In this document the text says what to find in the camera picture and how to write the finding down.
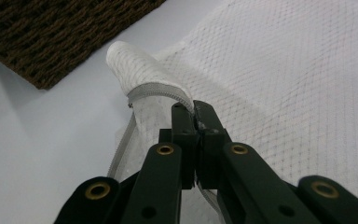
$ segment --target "brown woven basket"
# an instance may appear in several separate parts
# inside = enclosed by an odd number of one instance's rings
[[[0,0],[0,62],[49,89],[165,0]]]

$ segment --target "white mesh fabric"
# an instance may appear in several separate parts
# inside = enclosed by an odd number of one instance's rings
[[[157,58],[282,179],[324,175],[358,196],[358,3],[225,1]]]

